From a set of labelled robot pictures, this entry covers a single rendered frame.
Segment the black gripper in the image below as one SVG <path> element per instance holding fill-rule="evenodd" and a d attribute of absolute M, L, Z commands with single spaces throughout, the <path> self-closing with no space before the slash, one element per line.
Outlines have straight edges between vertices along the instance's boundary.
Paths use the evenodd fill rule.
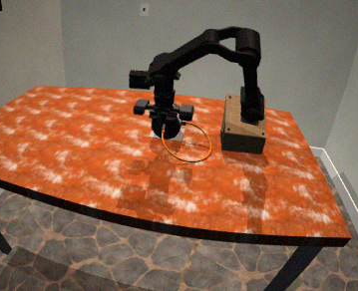
<path fill-rule="evenodd" d="M 169 94 L 158 94 L 155 92 L 154 100 L 155 104 L 152 105 L 150 104 L 150 100 L 138 99 L 134 105 L 134 115 L 142 116 L 145 113 L 145 110 L 149 110 L 149 118 L 156 123 L 160 131 L 162 130 L 161 113 L 168 113 L 165 131 L 167 131 L 170 123 L 176 120 L 178 114 L 182 121 L 192 121 L 194 106 L 186 104 L 182 104 L 181 108 L 173 106 L 174 91 Z"/>

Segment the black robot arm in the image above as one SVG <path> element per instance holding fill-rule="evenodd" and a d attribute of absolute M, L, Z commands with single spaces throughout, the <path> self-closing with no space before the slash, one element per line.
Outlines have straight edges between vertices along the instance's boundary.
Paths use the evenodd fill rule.
<path fill-rule="evenodd" d="M 219 44 L 219 41 L 228 38 L 235 38 L 235 51 Z M 150 86 L 145 85 L 155 86 L 154 94 L 174 91 L 175 100 L 174 80 L 179 80 L 178 70 L 207 54 L 219 55 L 242 67 L 246 94 L 244 87 L 240 87 L 241 121 L 256 126 L 258 121 L 264 120 L 264 95 L 257 87 L 257 67 L 261 59 L 260 35 L 249 28 L 231 26 L 219 30 L 206 29 L 173 52 L 155 56 L 148 71 L 130 70 L 129 87 L 149 90 Z"/>

